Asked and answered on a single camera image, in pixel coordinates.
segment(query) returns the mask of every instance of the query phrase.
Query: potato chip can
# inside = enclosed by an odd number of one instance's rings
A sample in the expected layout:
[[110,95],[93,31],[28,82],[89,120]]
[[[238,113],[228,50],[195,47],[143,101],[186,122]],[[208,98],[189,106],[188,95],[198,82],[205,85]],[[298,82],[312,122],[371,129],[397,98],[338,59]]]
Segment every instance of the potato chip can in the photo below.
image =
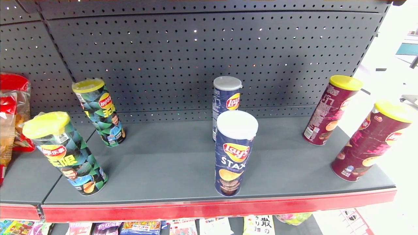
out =
[[244,111],[230,110],[219,115],[215,144],[215,189],[222,196],[233,197],[240,191],[257,130],[256,118]]
[[74,83],[72,89],[104,144],[108,147],[121,144],[125,140],[125,131],[105,82],[87,79]]
[[379,100],[331,163],[341,179],[355,182],[364,175],[412,123],[403,104]]
[[236,110],[240,105],[242,82],[230,76],[217,77],[213,80],[212,100],[212,138],[216,138],[218,116],[228,110]]
[[66,112],[40,113],[24,124],[23,134],[82,195],[93,195],[106,185],[107,174]]
[[332,76],[305,128],[303,138],[313,145],[324,145],[337,127],[351,98],[362,86],[363,83],[355,78]]

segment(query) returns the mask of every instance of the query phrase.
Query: perforated metal panel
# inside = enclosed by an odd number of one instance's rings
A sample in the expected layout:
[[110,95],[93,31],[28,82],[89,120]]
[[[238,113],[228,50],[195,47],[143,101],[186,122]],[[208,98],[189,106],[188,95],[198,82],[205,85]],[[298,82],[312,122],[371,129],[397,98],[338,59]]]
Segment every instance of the perforated metal panel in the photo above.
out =
[[76,80],[103,78],[119,112],[210,109],[212,81],[242,80],[241,107],[314,105],[352,75],[382,15],[266,12],[50,21]]
[[42,22],[0,27],[0,71],[17,73],[32,84],[31,114],[81,113],[72,79]]
[[[263,108],[240,108],[256,118],[285,118],[304,117],[312,115],[315,105],[286,106],[286,107],[263,107]],[[211,120],[212,109],[203,110],[177,110],[155,112],[124,112],[119,113],[124,123],[150,123],[150,122],[176,122]],[[84,114],[72,114],[73,123],[89,123],[90,120]]]
[[118,0],[118,1],[39,1],[46,19],[95,15],[156,14],[156,13],[214,13],[225,11],[314,10],[383,13],[390,6],[378,0]]
[[40,20],[38,13],[27,13],[15,0],[0,1],[0,24]]

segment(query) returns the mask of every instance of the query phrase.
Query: gray plastic lid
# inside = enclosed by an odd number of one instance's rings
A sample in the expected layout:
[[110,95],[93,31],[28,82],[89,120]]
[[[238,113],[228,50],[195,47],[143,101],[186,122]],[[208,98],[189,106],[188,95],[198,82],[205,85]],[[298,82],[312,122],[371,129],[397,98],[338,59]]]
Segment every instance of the gray plastic lid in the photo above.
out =
[[251,140],[258,130],[258,121],[251,114],[228,110],[219,115],[217,128],[224,136],[236,140]]
[[242,82],[236,77],[220,76],[213,80],[213,86],[223,91],[233,91],[242,88]]

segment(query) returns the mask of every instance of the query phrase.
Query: store shelf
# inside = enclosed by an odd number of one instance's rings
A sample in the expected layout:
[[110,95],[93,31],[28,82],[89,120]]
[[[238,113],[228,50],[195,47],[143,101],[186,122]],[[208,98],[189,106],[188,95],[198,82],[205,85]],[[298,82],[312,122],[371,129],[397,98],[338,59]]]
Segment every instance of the store shelf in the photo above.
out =
[[105,148],[98,135],[87,142],[109,174],[103,190],[84,197],[61,178],[42,205],[46,221],[271,215],[393,200],[395,184],[378,166],[356,183],[332,172],[349,139],[340,128],[314,146],[301,136],[308,117],[258,121],[241,192],[231,199],[214,189],[211,121],[128,124],[119,147]]
[[[316,220],[313,216],[304,221],[298,226],[288,225],[278,221],[273,217],[274,221],[274,230],[276,235],[322,235],[321,229],[319,228]],[[231,230],[234,232],[234,235],[242,235],[244,232],[244,218],[243,217],[231,217],[229,218],[229,224],[231,225]],[[196,220],[196,227],[200,234],[199,230],[199,221]],[[65,235],[68,230],[68,224],[55,224],[52,228],[50,235]],[[169,227],[161,230],[160,235],[169,235]]]
[[[91,124],[76,128],[85,140],[94,131]],[[0,187],[0,218],[39,220],[36,206],[43,202],[60,176],[38,150],[14,154]]]

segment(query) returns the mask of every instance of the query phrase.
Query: yellow plastic lid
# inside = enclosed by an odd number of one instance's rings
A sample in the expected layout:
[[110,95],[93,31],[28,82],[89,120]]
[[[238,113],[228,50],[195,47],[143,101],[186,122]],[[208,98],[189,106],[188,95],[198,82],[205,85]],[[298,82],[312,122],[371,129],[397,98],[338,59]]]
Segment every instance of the yellow plastic lid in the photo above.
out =
[[99,78],[87,79],[81,82],[73,83],[71,88],[75,93],[88,93],[98,90],[105,85],[105,82]]
[[344,75],[334,75],[329,79],[329,83],[336,87],[349,91],[358,91],[363,87],[363,82],[353,77]]
[[383,115],[403,123],[412,123],[412,110],[404,104],[378,100],[375,108]]
[[25,123],[22,133],[29,139],[61,135],[69,122],[70,116],[66,112],[40,113]]

